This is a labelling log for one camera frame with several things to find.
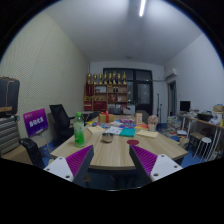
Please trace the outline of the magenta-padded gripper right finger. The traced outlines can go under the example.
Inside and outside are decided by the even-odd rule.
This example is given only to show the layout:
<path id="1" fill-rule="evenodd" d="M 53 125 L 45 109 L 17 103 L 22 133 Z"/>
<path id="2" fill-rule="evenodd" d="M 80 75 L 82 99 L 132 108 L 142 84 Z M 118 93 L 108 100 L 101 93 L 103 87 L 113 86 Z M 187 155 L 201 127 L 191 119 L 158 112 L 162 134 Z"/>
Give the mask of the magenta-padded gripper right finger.
<path id="1" fill-rule="evenodd" d="M 144 185 L 164 178 L 182 169 L 165 154 L 155 155 L 139 146 L 131 145 L 129 154 Z"/>

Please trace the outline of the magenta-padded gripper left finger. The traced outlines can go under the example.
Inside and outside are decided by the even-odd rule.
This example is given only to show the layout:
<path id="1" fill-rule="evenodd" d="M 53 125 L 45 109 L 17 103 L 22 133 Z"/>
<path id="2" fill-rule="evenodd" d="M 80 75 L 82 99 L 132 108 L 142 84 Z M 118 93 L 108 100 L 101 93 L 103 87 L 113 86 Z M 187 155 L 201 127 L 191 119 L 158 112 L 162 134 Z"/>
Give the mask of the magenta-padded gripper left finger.
<path id="1" fill-rule="evenodd" d="M 93 156 L 94 149 L 90 145 L 66 158 L 58 157 L 45 167 L 44 170 L 79 186 L 83 186 L 84 178 Z"/>

